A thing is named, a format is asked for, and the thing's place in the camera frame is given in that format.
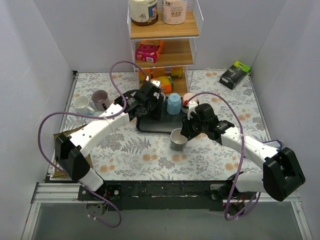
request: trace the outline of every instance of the black metal base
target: black metal base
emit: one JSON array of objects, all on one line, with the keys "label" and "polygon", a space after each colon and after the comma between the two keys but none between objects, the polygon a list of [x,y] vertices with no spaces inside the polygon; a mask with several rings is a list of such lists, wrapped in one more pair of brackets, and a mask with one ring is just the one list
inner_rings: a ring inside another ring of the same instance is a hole
[{"label": "black metal base", "polygon": [[182,128],[182,119],[186,116],[187,114],[182,111],[177,115],[169,114],[165,102],[162,104],[159,120],[155,120],[152,115],[138,117],[135,127],[143,133],[171,134],[174,129]]},{"label": "black metal base", "polygon": [[[225,181],[106,181],[99,192],[119,210],[179,210],[208,209],[223,211],[222,199],[212,199],[210,186]],[[96,201],[84,187],[80,187],[79,201]]]}]

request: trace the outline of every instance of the floral tablecloth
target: floral tablecloth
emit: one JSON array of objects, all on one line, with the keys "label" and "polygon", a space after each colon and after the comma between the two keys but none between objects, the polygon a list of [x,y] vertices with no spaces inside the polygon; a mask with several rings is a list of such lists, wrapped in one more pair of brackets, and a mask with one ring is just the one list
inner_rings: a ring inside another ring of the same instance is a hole
[{"label": "floral tablecloth", "polygon": [[[244,133],[259,141],[267,141],[267,133],[261,114],[247,76],[234,90],[219,83],[224,71],[195,70],[190,92],[214,92],[224,97],[244,127]],[[137,82],[133,72],[114,73],[113,78],[122,92],[136,89]],[[108,73],[80,73],[69,108],[76,112],[73,101],[80,95],[91,98],[99,89],[108,92],[114,100],[119,94],[112,86]],[[217,97],[203,95],[201,103],[210,103],[221,120],[235,125],[236,119],[228,107]],[[91,119],[68,116],[64,131],[74,129]],[[105,180],[226,180],[234,174],[239,165],[240,154],[228,147],[200,134],[189,141],[182,152],[170,148],[170,136],[142,133],[136,129],[136,120],[118,128],[101,141],[90,153],[94,169]],[[242,165],[245,172],[256,173],[260,169],[250,160]]]}]

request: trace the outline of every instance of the black box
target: black box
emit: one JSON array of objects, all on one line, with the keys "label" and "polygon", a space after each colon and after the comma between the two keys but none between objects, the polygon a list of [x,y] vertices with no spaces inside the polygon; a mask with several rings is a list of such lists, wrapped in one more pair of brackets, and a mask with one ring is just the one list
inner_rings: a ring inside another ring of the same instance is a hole
[{"label": "black box", "polygon": [[232,90],[249,71],[249,66],[236,61],[228,71],[221,75],[219,83]]}]

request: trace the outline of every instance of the blue cup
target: blue cup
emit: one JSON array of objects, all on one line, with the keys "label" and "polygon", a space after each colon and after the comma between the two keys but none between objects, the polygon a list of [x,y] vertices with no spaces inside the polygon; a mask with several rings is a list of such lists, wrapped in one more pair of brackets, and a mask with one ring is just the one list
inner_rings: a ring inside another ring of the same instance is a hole
[{"label": "blue cup", "polygon": [[166,111],[171,115],[180,113],[182,100],[178,93],[171,93],[166,101]]}]

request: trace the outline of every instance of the shelf rack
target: shelf rack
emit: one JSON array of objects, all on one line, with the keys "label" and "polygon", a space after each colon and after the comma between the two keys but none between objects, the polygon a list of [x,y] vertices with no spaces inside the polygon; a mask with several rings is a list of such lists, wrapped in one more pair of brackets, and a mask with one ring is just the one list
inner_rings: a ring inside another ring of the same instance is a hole
[{"label": "shelf rack", "polygon": [[[182,78],[174,78],[174,93],[181,96],[190,89],[194,73],[194,64],[197,57],[196,38],[200,37],[204,18],[200,10],[198,0],[187,0],[187,12],[185,22],[178,25],[169,25],[162,21],[162,0],[157,1],[158,21],[151,26],[137,26],[131,22],[129,5],[127,14],[127,25],[130,36],[132,60],[143,69],[166,68],[184,66]],[[155,63],[136,60],[135,52],[142,40],[162,39],[164,47]],[[192,69],[188,79],[188,67]],[[140,88],[138,69],[136,72],[137,87]]]}]

